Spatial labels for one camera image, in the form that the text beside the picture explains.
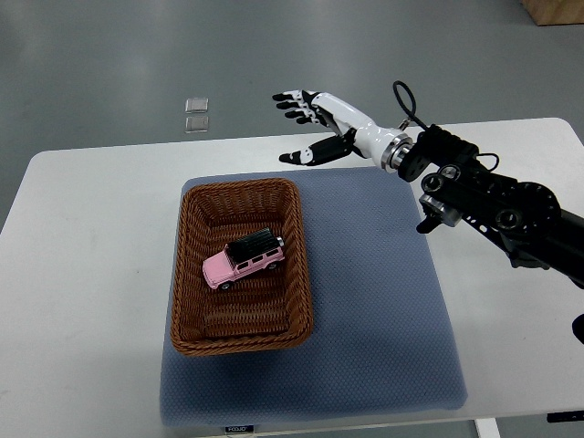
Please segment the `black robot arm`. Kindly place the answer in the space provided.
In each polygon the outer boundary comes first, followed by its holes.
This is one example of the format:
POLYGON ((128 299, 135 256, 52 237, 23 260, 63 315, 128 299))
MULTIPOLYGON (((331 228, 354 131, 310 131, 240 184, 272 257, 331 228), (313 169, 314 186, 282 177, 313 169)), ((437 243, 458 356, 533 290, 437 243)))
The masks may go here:
POLYGON ((282 154, 284 163, 319 166, 355 153, 407 183, 419 180, 424 214, 417 225, 429 234, 465 221, 502 250, 512 267, 554 269, 583 285, 583 220, 563 210, 538 182, 520 182, 481 163, 478 147, 416 115, 416 101, 402 103, 406 118, 382 128, 366 114, 326 92, 303 89, 274 95, 278 109, 298 124, 313 123, 333 136, 282 154))

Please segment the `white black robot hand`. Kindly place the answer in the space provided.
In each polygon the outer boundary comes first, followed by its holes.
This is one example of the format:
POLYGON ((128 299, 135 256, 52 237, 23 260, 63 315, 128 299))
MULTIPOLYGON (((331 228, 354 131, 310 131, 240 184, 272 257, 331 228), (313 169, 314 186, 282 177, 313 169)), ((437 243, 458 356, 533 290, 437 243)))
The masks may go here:
POLYGON ((278 157, 280 162, 319 166, 351 155, 355 146, 377 167, 394 172, 412 149, 413 140, 403 130, 382 128, 366 114, 327 92, 294 89, 277 93, 272 100, 277 102, 278 109, 290 110, 285 117, 296 119, 297 124, 327 126, 344 137, 350 132, 349 141, 340 136, 328 137, 305 149, 281 154, 278 157))

